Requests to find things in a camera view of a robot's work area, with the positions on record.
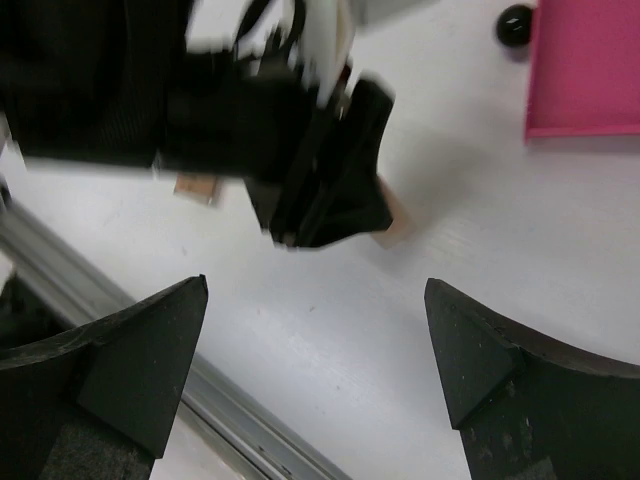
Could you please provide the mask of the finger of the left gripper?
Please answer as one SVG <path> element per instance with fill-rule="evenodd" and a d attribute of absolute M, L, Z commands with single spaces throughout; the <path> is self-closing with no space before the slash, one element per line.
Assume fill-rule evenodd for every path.
<path fill-rule="evenodd" d="M 322 248 L 391 226 L 378 155 L 393 105 L 377 81 L 356 83 L 346 114 L 332 127 L 304 184 L 303 203 L 294 210 L 296 248 Z"/>
<path fill-rule="evenodd" d="M 294 241 L 296 233 L 290 232 L 288 219 L 329 129 L 329 114 L 313 114 L 280 181 L 245 181 L 258 223 L 275 244 L 291 245 Z"/>

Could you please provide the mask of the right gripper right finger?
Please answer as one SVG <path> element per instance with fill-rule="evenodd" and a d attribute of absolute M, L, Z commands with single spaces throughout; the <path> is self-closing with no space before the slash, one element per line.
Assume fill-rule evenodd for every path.
<path fill-rule="evenodd" d="M 560 342 L 442 280 L 428 280 L 424 300 L 472 478 L 638 478 L 638 366 Z"/>

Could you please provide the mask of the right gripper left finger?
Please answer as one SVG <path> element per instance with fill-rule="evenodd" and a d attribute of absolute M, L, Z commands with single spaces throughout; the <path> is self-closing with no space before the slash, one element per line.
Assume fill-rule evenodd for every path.
<path fill-rule="evenodd" d="M 165 452 L 207 305 L 187 278 L 64 328 L 20 279 L 1 291 L 1 475 L 146 479 Z"/>

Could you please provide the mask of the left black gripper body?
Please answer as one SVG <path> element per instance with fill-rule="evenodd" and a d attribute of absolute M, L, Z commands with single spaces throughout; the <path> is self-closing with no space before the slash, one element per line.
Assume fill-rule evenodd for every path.
<path fill-rule="evenodd" d="M 189 53 L 167 97 L 164 166 L 279 183 L 311 116 L 309 93 L 281 59 Z"/>

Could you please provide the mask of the square foundation bottle black cap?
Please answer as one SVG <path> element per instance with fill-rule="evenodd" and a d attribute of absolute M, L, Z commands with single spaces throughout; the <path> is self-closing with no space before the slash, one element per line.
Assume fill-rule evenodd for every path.
<path fill-rule="evenodd" d="M 386 181 L 382 177 L 379 177 L 378 180 L 391 213 L 392 223 L 387 230 L 376 232 L 372 238 L 382 248 L 390 249 L 411 237 L 415 230 L 415 223 L 411 219 L 408 209 Z"/>

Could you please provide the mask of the BB foundation pump bottle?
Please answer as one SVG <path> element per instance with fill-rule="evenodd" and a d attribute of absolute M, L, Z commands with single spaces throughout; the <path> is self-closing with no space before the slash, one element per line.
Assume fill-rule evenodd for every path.
<path fill-rule="evenodd" d="M 221 185 L 221 180 L 215 176 L 181 173 L 176 178 L 173 193 L 211 206 L 219 199 Z"/>

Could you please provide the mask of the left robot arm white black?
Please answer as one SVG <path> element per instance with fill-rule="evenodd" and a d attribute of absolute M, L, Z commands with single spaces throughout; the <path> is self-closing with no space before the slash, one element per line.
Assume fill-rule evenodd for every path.
<path fill-rule="evenodd" d="M 377 172 L 392 95 L 348 82 L 343 1 L 295 1 L 261 51 L 191 51 L 190 1 L 5 1 L 1 111 L 22 154 L 241 179 L 290 248 L 387 230 Z"/>

